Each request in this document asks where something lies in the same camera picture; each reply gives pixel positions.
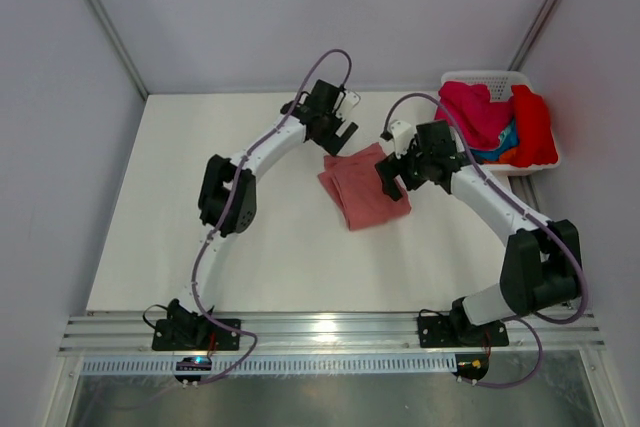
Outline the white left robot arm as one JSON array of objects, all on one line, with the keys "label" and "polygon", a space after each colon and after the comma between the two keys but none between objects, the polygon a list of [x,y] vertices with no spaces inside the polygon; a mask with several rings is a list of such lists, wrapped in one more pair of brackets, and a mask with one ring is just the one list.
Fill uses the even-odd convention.
[{"label": "white left robot arm", "polygon": [[308,141],[325,153],[337,155],[357,131],[349,120],[360,96],[343,85],[318,80],[311,91],[299,92],[283,105],[277,120],[246,149],[231,157],[209,159],[197,207],[208,226],[189,283],[165,308],[155,339],[171,350],[202,350],[215,328],[238,335],[239,329],[212,319],[213,309],[203,301],[216,264],[224,261],[238,236],[257,214],[257,186],[261,178],[286,154]]}]

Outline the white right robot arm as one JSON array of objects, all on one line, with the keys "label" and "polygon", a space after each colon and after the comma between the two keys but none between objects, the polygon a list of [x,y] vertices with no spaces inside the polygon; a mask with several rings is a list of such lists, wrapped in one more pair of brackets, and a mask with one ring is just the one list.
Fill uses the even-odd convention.
[{"label": "white right robot arm", "polygon": [[453,301],[447,322],[453,340],[470,344],[501,321],[585,299],[576,227],[552,221],[506,191],[459,148],[447,122],[394,121],[381,137],[393,145],[375,166],[385,195],[399,201],[426,183],[437,185],[471,208],[505,247],[497,283]]}]

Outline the salmon pink t shirt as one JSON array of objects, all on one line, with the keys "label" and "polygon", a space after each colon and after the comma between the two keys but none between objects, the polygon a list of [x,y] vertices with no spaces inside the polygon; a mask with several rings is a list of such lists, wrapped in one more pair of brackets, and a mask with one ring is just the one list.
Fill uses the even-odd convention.
[{"label": "salmon pink t shirt", "polygon": [[386,158],[373,143],[349,156],[324,156],[318,180],[342,213],[349,231],[376,227],[409,215],[406,196],[393,201],[385,195],[375,165]]}]

